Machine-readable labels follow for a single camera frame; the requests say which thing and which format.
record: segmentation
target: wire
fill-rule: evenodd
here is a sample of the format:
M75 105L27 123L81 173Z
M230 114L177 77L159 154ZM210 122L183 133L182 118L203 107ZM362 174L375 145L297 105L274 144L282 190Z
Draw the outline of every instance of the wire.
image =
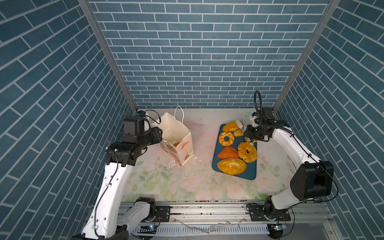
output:
M160 124L161 123L161 117L160 117L160 114L158 113L158 112L156 112L155 110L152 110L152 109L148 109L148 110L145 110L144 112L146 113L147 111L152 111L152 112L155 112L155 113L157 113L157 115L159 116L159 123L158 124Z
M115 152L113 152L113 153L114 153L115 156L116 156L116 170L115 170L115 172L113 173L113 175L112 175L112 177L111 177L111 179L110 179L110 181L109 181L107 187L105 188L105 190L104 190L103 193L101 194L101 197L99 198L99 200L98 200L98 202L97 202L97 204L96 204L96 206L95 206L95 214L94 214L94 219L93 219L93 226L94 226L94 227L93 227L93 230L94 230L94 232L95 232L95 235L96 235L98 238L102 239L102 240L107 240L107 239L106 239L106 238L103 238L103 237L101 237L101 236L99 236L99 235L97 234L97 232L96 232L96 228L95 228L95 226L96 226L96 211L97 211L97 207L99 206L100 200L103 198L105 192L107 191L109 185L111 184L111 182L112 182L113 178L115 177L115 174L117 173L118 168L119 168L118 157L117 157L117 155L116 155Z
M294 226L295 226L295 220L296 220L296 218L295 218L295 212L293 211L293 209L292 209L291 207L290 207L290 209L291 209L292 214L293 214L293 225L292 225L292 228L291 228L291 230L289 231L289 233L287 233L287 234L281 236L280 238L285 237L285 236L288 236L288 235L292 232L292 230L293 230L293 228L294 228Z
M259 206L259 207L264 207L264 206L262 206L262 205L260 205L260 204L257 204L257 203L251 203L251 204L247 204L247 205L245 205L245 209L248 211L248 212L250 212L251 210L250 209L248 209L248 207L249 206Z
M161 117L160 117L160 114L158 112L156 112L155 110L152 110L152 109L148 109L148 110L145 110L143 112L147 112L147 111L153 111L155 113L157 113L157 115L159 116L159 122L157 122L155 119L153 119L151 116L149 115L146 115L146 114L142 114L142 113L132 113L130 115L126 115L124 118L126 117L130 117L130 116L135 116L135 115L142 115L142 116L145 116L145 117L149 117L150 119L152 119L153 121L155 121L155 123L157 124L160 124L161 123Z
M158 227L158 226L160 226L161 219L160 219L160 212L157 212L157 213L159 214L159 224L157 225L157 227Z

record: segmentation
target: white paper bag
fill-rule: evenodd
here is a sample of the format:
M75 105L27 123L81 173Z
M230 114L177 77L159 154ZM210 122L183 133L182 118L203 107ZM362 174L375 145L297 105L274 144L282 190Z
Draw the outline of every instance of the white paper bag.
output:
M178 108L183 111L180 106L177 106L175 114ZM172 116L169 113L165 113L161 116L161 123L157 124L154 122L152 126L159 127L163 130L163 141L160 143L161 148L174 157L180 166L184 166L194 155L192 135L189 129L183 124L184 111L181 122L175 118L175 114Z

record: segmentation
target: brick tile wallpaper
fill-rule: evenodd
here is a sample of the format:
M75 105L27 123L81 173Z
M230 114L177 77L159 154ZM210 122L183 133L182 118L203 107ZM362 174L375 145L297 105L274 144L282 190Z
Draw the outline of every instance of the brick tile wallpaper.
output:
M340 197L327 206L345 239L384 239L383 12L342 0L279 109L334 164Z
M272 106L328 0L91 0L139 108Z
M0 239L80 232L128 111L77 0L0 1Z

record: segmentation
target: floral tablecloth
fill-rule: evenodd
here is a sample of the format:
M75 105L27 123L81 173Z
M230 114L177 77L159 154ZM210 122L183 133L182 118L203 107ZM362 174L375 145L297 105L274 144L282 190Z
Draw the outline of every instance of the floral tablecloth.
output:
M201 112L200 117L195 113L197 110ZM147 153L138 158L127 181L123 202L134 202L138 197L152 197L156 201L265 199L289 186L296 169L286 152L272 139L257 143L255 180L214 171L212 158L219 126L235 119L247 124L251 111L218 109L205 113L204 110L185 111L184 124L192 133L195 156L181 167L159 144L149 146ZM220 120L212 122L210 119L214 116Z

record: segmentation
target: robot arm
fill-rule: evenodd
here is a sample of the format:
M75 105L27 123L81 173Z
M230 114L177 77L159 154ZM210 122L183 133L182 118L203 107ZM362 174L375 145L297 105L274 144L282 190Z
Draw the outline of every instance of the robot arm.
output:
M127 116L120 140L107 149L104 177L91 216L82 233L72 240L128 239L129 234L144 219L155 220L155 201L139 198L132 209L118 219L118 210L125 184L136 160L147 146L162 141L162 130L150 127L143 111ZM116 233L116 226L123 227Z
M285 121L275 119L272 109L263 109L259 91L255 92L255 105L257 94L260 109L252 114L254 123L247 126L244 136L249 138L251 143L255 140L268 142L273 138L287 152L296 167L290 187L269 196L265 201L265 216L274 220L286 209L300 202L328 196L332 188L333 165L328 161L321 161L306 148Z

